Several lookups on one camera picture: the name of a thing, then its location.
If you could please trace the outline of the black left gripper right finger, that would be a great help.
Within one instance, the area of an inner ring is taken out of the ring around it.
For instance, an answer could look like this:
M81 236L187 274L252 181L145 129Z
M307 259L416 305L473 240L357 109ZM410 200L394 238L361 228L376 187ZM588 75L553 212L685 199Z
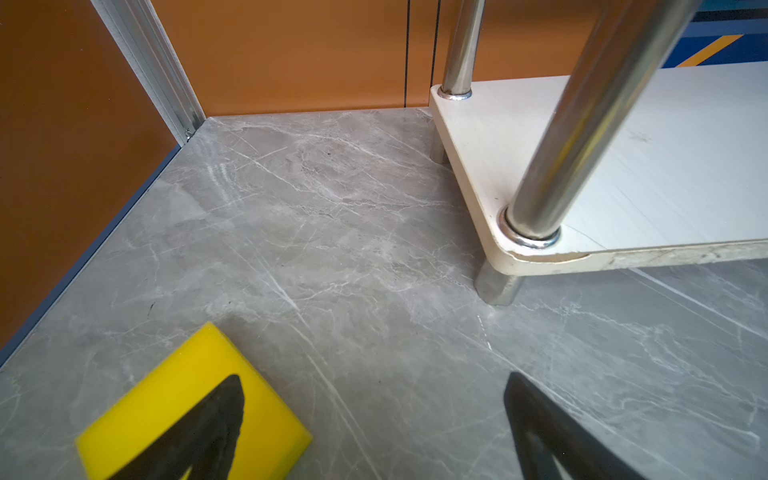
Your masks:
M510 373L504 407L525 479L641 479L524 374Z

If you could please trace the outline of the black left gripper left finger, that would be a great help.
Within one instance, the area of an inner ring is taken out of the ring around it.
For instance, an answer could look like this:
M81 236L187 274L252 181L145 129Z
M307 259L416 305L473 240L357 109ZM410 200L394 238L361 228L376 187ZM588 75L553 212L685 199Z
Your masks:
M226 377L114 479L226 479L244 419L240 377Z

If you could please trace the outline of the bright yellow foam sponge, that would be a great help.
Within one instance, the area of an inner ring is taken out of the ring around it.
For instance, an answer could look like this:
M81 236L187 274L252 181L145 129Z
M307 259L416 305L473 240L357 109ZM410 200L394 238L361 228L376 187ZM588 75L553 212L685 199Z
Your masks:
M240 377L244 419L226 479L283 479L312 441L276 391L215 325L197 333L81 434L90 479L112 476L230 375Z

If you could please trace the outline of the white two-tier metal shelf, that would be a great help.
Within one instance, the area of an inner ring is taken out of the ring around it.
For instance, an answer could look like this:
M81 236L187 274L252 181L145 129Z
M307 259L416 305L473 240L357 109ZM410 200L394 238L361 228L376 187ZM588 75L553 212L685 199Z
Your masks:
M534 276L766 257L765 2L614 2L570 75L478 82L483 13L462 3L429 107L486 303Z

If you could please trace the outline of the aluminium left corner post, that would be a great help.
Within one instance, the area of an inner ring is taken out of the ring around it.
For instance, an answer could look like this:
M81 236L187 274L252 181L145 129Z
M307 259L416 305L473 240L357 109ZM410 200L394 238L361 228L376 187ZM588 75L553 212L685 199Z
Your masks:
M177 143L186 145L206 114L152 2L93 0L91 4Z

